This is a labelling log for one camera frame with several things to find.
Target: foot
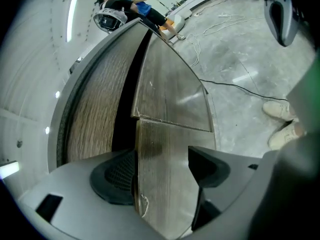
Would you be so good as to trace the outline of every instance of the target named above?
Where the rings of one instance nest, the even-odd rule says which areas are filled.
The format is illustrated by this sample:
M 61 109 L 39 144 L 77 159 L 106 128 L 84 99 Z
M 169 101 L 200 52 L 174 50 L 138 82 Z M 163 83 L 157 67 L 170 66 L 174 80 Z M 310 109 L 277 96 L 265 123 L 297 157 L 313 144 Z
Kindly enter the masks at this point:
M 178 34 L 176 37 L 177 37 L 179 40 L 185 40 L 185 39 L 186 39 L 186 37 L 185 37 L 184 35 L 182 35 L 182 34 Z
M 280 118 L 285 121 L 292 121 L 297 119 L 295 115 L 292 115 L 289 110 L 289 102 L 282 104 L 276 101 L 267 101 L 263 104 L 262 110 L 271 117 Z
M 288 142 L 299 138 L 295 131 L 295 124 L 296 123 L 291 123 L 281 131 L 273 134 L 268 141 L 270 149 L 279 150 Z

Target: wood grain panel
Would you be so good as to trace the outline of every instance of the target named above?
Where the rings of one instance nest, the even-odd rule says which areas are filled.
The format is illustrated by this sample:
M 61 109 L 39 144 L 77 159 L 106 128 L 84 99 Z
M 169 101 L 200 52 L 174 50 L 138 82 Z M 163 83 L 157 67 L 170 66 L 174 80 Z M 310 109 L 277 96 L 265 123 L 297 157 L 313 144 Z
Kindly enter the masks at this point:
M 155 34 L 142 65 L 132 116 L 213 131 L 202 83 Z
M 181 236 L 195 215 L 199 187 L 188 167 L 188 146 L 215 149 L 215 134 L 147 119 L 137 122 L 139 212 L 167 239 Z
M 130 28 L 107 48 L 92 69 L 70 127 L 67 162 L 111 151 L 122 89 L 147 31 L 142 24 Z

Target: white cable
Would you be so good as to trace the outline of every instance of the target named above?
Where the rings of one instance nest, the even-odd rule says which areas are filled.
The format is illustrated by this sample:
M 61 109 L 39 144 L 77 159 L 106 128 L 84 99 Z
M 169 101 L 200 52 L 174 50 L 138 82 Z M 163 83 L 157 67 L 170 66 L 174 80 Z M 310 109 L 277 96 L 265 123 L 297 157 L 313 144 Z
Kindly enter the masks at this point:
M 189 34 L 189 35 L 187 36 L 186 41 L 187 41 L 188 43 L 193 44 L 193 48 L 194 48 L 195 53 L 196 53 L 195 62 L 194 62 L 193 64 L 191 64 L 190 67 L 193 67 L 193 66 L 195 66 L 195 65 L 197 65 L 197 64 L 199 63 L 199 55 L 200 55 L 200 53 L 201 53 L 201 46 L 200 46 L 200 41 L 199 41 L 198 38 L 197 38 L 198 36 L 201 36 L 201 35 L 203 35 L 203 36 L 208 36 L 208 35 L 217 33 L 217 32 L 220 31 L 220 30 L 223 30 L 223 29 L 225 29 L 225 28 L 227 28 L 227 27 L 229 27 L 229 26 L 232 26 L 232 25 L 235 25 L 235 24 L 238 24 L 238 23 L 264 19 L 263 17 L 259 17 L 259 18 L 250 18 L 250 19 L 247 19 L 247 20 L 243 20 L 243 19 L 245 19 L 246 17 L 245 17 L 244 15 L 239 15 L 239 14 L 230 14 L 230 15 L 229 15 L 229 14 L 226 14 L 226 16 L 229 17 L 227 20 L 225 20 L 225 21 L 223 21 L 223 22 L 220 22 L 220 23 L 217 23 L 217 24 L 214 24 L 214 25 L 208 27 L 208 28 L 207 28 L 206 30 L 204 30 L 201 34 L 196 34 L 196 35 L 194 35 L 193 33 L 191 33 L 191 34 Z M 241 18 L 232 19 L 232 16 L 240 16 Z M 209 29 L 212 29 L 212 28 L 214 28 L 214 27 L 216 27 L 216 26 L 218 26 L 218 25 L 222 25 L 222 24 L 227 23 L 227 22 L 235 22 L 235 23 L 232 23 L 232 24 L 223 26 L 223 27 L 219 28 L 218 30 L 216 30 L 216 31 L 214 31 L 214 32 L 206 33 Z M 197 45 L 198 45 L 198 47 L 199 47 L 199 52 L 198 52 L 197 49 L 196 49 L 196 44 L 195 44 L 194 42 L 188 40 L 188 38 L 189 38 L 190 36 L 193 36 L 193 37 L 197 40 Z
M 204 36 L 208 36 L 208 35 L 217 33 L 218 31 L 223 30 L 223 29 L 225 29 L 225 28 L 227 28 L 227 27 L 230 27 L 230 26 L 232 26 L 232 25 L 234 25 L 234 24 L 238 24 L 238 23 L 242 23 L 242 22 L 248 22 L 248 21 L 253 21 L 253 20 L 260 20 L 260 19 L 264 19 L 264 18 L 263 18 L 263 17 L 260 17 L 260 18 L 250 18 L 250 19 L 247 19 L 247 20 L 242 20 L 242 18 L 241 18 L 241 19 L 237 19 L 237 21 L 238 21 L 238 20 L 242 20 L 242 21 L 238 21 L 238 22 L 232 23 L 232 24 L 230 24 L 230 25 L 226 25 L 226 26 L 224 26 L 224 27 L 219 28 L 218 30 L 216 30 L 216 31 L 214 31 L 214 32 L 211 32 L 211 33 L 206 34 L 205 32 L 206 32 L 207 30 L 209 30 L 209 29 L 211 28 L 211 27 L 210 27 L 210 28 L 206 29 L 206 30 L 203 32 L 203 35 L 204 35 Z
M 210 8 L 210 7 L 214 7 L 214 6 L 217 6 L 217 5 L 220 5 L 221 3 L 224 3 L 224 2 L 226 2 L 227 0 L 224 0 L 224 1 L 221 1 L 221 2 L 218 2 L 218 3 L 215 3 L 215 4 L 213 4 L 213 5 L 210 5 L 210 6 L 206 6 L 206 7 L 204 7 L 204 8 L 202 8 L 202 10 L 201 11 L 198 11 L 196 14 L 200 14 L 200 13 L 202 13 L 205 9 L 207 9 L 207 8 Z
M 142 198 L 146 201 L 146 208 L 145 208 L 145 212 L 144 214 L 141 216 L 141 218 L 143 218 L 144 216 L 146 216 L 148 208 L 149 208 L 149 200 L 146 196 L 144 196 L 143 194 L 140 194 L 142 196 Z

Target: black cable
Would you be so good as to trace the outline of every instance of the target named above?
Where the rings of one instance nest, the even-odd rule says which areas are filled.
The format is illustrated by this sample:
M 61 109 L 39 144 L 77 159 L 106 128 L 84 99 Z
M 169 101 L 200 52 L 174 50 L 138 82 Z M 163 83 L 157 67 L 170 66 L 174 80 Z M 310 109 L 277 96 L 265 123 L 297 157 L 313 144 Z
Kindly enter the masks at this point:
M 224 83 L 224 82 L 215 82 L 215 81 L 209 81 L 209 80 L 203 80 L 203 79 L 199 79 L 200 81 L 203 81 L 203 82 L 208 82 L 208 83 L 213 83 L 213 84 L 216 84 L 216 85 L 223 85 L 223 86 L 235 86 L 235 87 L 238 87 L 238 88 L 241 88 L 245 91 L 247 91 L 248 93 L 251 93 L 253 95 L 257 95 L 257 96 L 260 96 L 262 98 L 266 98 L 266 99 L 273 99 L 273 100 L 277 100 L 277 101 L 288 101 L 287 99 L 285 98 L 275 98 L 275 97 L 269 97 L 269 96 L 263 96 L 263 95 L 260 95 L 258 93 L 255 93 L 255 92 L 252 92 L 244 87 L 241 87 L 239 85 L 236 85 L 236 84 L 232 84 L 232 83 Z

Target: cable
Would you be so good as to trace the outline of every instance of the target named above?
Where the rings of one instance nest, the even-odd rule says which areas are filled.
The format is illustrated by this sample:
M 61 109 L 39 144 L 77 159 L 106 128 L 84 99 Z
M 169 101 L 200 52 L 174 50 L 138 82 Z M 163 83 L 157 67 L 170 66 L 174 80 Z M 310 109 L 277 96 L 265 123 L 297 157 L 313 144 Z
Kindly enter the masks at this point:
M 227 27 L 229 27 L 229 26 L 232 26 L 232 25 L 234 25 L 234 24 L 238 24 L 238 23 L 242 23 L 242 22 L 248 22 L 248 21 L 253 21 L 253 20 L 264 19 L 263 17 L 260 17 L 260 18 L 250 18 L 250 19 L 242 20 L 242 19 L 244 19 L 244 18 L 245 18 L 245 16 L 243 16 L 243 18 L 238 18 L 238 19 L 234 19 L 234 20 L 226 20 L 226 21 L 224 21 L 224 22 L 222 22 L 222 23 L 218 23 L 218 24 L 216 24 L 216 25 L 213 25 L 213 26 L 207 28 L 207 29 L 203 32 L 203 35 L 204 35 L 204 36 L 208 36 L 208 35 L 214 34 L 214 33 L 218 32 L 218 31 L 223 30 L 223 29 L 225 29 L 225 28 L 227 28 Z M 223 24 L 223 23 L 226 23 L 226 22 L 234 22 L 234 21 L 238 21 L 238 22 L 232 23 L 232 24 L 230 24 L 230 25 L 226 25 L 226 26 L 224 26 L 224 27 L 222 27 L 222 28 L 219 28 L 218 30 L 216 30 L 216 31 L 214 31 L 214 32 L 211 32 L 211 33 L 206 34 L 206 31 L 208 31 L 209 29 L 211 29 L 211 28 L 213 28 L 213 27 L 215 27 L 215 26 L 217 26 L 217 25 L 220 25 L 220 24 Z
M 145 212 L 144 214 L 141 216 L 141 218 L 143 218 L 144 216 L 146 216 L 148 208 L 149 208 L 149 200 L 146 196 L 144 196 L 143 194 L 140 194 L 142 196 L 142 198 L 146 201 L 146 208 L 145 208 Z
M 220 3 L 216 3 L 216 4 L 212 5 L 212 6 L 216 6 L 216 5 L 221 4 L 221 3 L 223 3 L 223 2 L 225 2 L 225 1 L 222 1 L 222 2 L 220 2 Z M 192 63 L 192 64 L 190 65 L 190 67 L 193 67 L 193 66 L 195 66 L 195 65 L 197 65 L 197 64 L 199 63 L 199 56 L 200 56 L 200 53 L 201 53 L 201 46 L 200 46 L 200 41 L 199 41 L 198 38 L 197 38 L 198 36 L 201 36 L 201 35 L 203 35 L 203 36 L 208 36 L 208 35 L 217 33 L 217 32 L 220 31 L 220 30 L 223 30 L 223 29 L 225 29 L 225 28 L 227 28 L 227 27 L 229 27 L 229 26 L 232 26 L 232 25 L 235 25 L 235 24 L 238 24 L 238 23 L 263 19 L 263 17 L 259 17 L 259 18 L 250 18 L 250 19 L 243 20 L 243 19 L 245 19 L 246 17 L 245 17 L 244 15 L 239 15 L 239 14 L 225 14 L 225 16 L 227 16 L 227 17 L 229 17 L 229 18 L 228 18 L 227 20 L 223 21 L 223 22 L 220 22 L 220 23 L 217 23 L 217 24 L 214 24 L 214 25 L 208 27 L 208 28 L 205 29 L 201 34 L 196 34 L 196 35 L 194 35 L 193 33 L 191 33 L 191 34 L 189 34 L 189 35 L 186 37 L 186 41 L 187 41 L 188 43 L 193 44 L 193 48 L 194 48 L 195 53 L 196 53 L 195 62 Z M 241 18 L 232 19 L 233 16 L 240 16 Z M 235 22 L 235 23 L 232 23 L 232 24 L 223 26 L 223 27 L 219 28 L 218 30 L 216 30 L 216 31 L 214 31 L 214 32 L 206 33 L 209 29 L 212 29 L 212 28 L 214 28 L 215 26 L 218 26 L 218 25 L 221 25 L 221 24 L 224 24 L 224 23 L 227 23 L 227 22 Z M 198 52 L 197 49 L 196 49 L 196 44 L 195 44 L 194 42 L 192 42 L 192 41 L 189 40 L 189 37 L 190 37 L 190 36 L 193 36 L 193 37 L 196 39 L 197 45 L 198 45 L 198 47 L 199 47 L 199 52 Z
M 206 7 L 202 8 L 201 11 L 198 11 L 196 14 L 201 15 L 201 13 L 202 13 L 205 9 L 210 8 L 210 7 L 214 7 L 214 6 L 217 6 L 217 5 L 220 5 L 221 3 L 224 3 L 224 2 L 226 2 L 226 1 L 227 1 L 227 0 L 224 0 L 224 1 L 221 1 L 221 2 L 218 2 L 218 3 L 215 3 L 215 4 L 213 4 L 213 5 L 206 6 Z
M 258 93 L 255 93 L 253 91 L 250 91 L 244 87 L 241 87 L 239 85 L 236 85 L 236 84 L 232 84 L 232 83 L 224 83 L 224 82 L 215 82 L 215 81 L 209 81 L 209 80 L 204 80 L 204 79 L 199 79 L 200 81 L 203 81 L 203 82 L 208 82 L 208 83 L 213 83 L 213 84 L 216 84 L 216 85 L 224 85 L 224 86 L 234 86 L 234 87 L 238 87 L 238 88 L 241 88 L 245 91 L 247 91 L 248 93 L 251 93 L 253 95 L 257 95 L 257 96 L 260 96 L 262 98 L 266 98 L 266 99 L 273 99 L 273 100 L 277 100 L 277 101 L 288 101 L 287 99 L 285 98 L 275 98 L 275 97 L 269 97 L 269 96 L 263 96 L 263 95 L 260 95 Z

